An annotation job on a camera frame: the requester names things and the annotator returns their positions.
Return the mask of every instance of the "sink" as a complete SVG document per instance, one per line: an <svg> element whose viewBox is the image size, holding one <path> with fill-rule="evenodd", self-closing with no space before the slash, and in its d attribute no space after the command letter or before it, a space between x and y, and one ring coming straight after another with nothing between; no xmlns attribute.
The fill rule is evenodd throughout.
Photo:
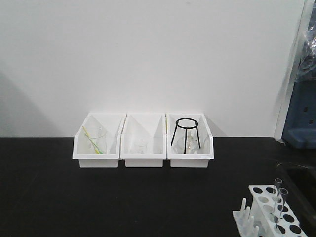
<svg viewBox="0 0 316 237"><path fill-rule="evenodd" d="M280 164L277 172L289 190L289 204L309 236L316 236L316 170L310 166Z"/></svg>

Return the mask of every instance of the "white storage bin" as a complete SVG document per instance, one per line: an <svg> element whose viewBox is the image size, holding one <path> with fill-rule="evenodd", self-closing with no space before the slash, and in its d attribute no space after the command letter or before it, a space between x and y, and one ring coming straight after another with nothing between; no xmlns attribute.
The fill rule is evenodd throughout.
<svg viewBox="0 0 316 237"><path fill-rule="evenodd" d="M176 127L176 121L181 118L190 118L198 122L197 129L201 148L198 147L198 136L196 129L188 129L188 133L191 134L192 140L196 142L196 146L186 154L184 154L185 129L179 127L177 128L173 145L171 145L172 137ZM170 160L171 167L207 168L209 160L214 159L214 152L213 136L207 125L204 114L167 114L166 119L168 129L167 158ZM195 126L195 122L191 120L182 120L181 125L185 127L193 127Z"/></svg>
<svg viewBox="0 0 316 237"><path fill-rule="evenodd" d="M162 167L166 157L165 114L127 114L121 137L126 167Z"/></svg>
<svg viewBox="0 0 316 237"><path fill-rule="evenodd" d="M75 135L73 159L79 161L81 168L116 168L119 162L120 136L126 114L88 114ZM105 131L100 146L95 148L83 129L88 133L101 127Z"/></svg>

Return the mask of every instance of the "plastic bag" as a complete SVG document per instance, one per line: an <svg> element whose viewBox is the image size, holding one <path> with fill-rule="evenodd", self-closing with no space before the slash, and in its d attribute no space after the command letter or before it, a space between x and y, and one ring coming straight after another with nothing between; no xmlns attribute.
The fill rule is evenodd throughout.
<svg viewBox="0 0 316 237"><path fill-rule="evenodd" d="M304 33L305 43L296 81L316 80L316 4L314 4L308 30Z"/></svg>

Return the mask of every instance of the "test tube rack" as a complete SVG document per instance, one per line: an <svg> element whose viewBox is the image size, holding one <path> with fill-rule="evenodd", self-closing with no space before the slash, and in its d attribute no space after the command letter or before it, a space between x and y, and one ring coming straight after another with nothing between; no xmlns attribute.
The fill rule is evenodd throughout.
<svg viewBox="0 0 316 237"><path fill-rule="evenodd" d="M241 237L307 237L287 203L277 226L272 219L276 200L273 185L249 185L253 195L252 206L246 209L242 200L240 211L233 211Z"/></svg>

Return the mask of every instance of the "black wire tripod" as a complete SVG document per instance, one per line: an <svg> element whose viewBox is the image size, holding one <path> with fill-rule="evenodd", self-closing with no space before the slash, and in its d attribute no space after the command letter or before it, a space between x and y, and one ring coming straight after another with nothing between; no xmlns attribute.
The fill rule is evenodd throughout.
<svg viewBox="0 0 316 237"><path fill-rule="evenodd" d="M180 126L179 125L179 121L182 121L182 120L191 120L195 123L195 126L193 127L184 127L184 126ZM171 141L171 145L173 143L173 140L174 140L174 136L176 135L176 131L177 131L177 128L182 128L182 129L185 129L186 130L186 135L184 137L184 154L186 153L186 147L187 147L187 136L188 136L188 130L189 129L196 129L197 130L197 141L198 141L198 147L201 148L201 144L199 142L199 136L198 136L198 121L192 119L192 118L180 118L176 121L176 128L174 129L174 133L173 133L173 136L172 136L172 141Z"/></svg>

